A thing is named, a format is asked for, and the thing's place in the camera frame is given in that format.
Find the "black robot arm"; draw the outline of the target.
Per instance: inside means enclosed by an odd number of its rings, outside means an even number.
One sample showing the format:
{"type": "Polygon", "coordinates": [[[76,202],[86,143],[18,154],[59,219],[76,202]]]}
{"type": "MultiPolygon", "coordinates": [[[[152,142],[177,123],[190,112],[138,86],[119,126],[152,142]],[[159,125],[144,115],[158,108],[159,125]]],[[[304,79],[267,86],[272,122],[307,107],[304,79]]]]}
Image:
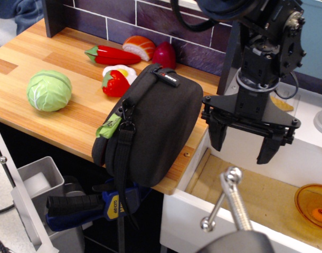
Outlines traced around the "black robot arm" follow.
{"type": "Polygon", "coordinates": [[[207,21],[186,22],[178,1],[171,7],[188,30],[201,32],[224,21],[240,29],[241,66],[235,74],[238,92],[203,98],[202,118],[211,145],[221,150],[228,127],[263,137],[258,164],[268,163],[281,146],[293,142],[301,123],[271,100],[281,79],[294,75],[306,52],[301,46],[305,19],[301,1],[198,1],[207,21]]]}

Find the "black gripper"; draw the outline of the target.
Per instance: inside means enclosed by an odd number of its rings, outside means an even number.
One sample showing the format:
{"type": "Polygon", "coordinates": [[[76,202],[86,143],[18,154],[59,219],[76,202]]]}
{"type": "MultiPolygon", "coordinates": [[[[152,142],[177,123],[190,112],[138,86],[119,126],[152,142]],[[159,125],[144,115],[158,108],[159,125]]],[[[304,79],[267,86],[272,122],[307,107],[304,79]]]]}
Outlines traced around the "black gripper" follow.
{"type": "Polygon", "coordinates": [[[257,164],[267,164],[278,152],[281,140],[294,139],[301,122],[280,110],[270,99],[279,81],[237,79],[236,94],[203,98],[202,118],[209,125],[210,141],[215,150],[221,151],[227,128],[235,128],[263,137],[257,164]]]}

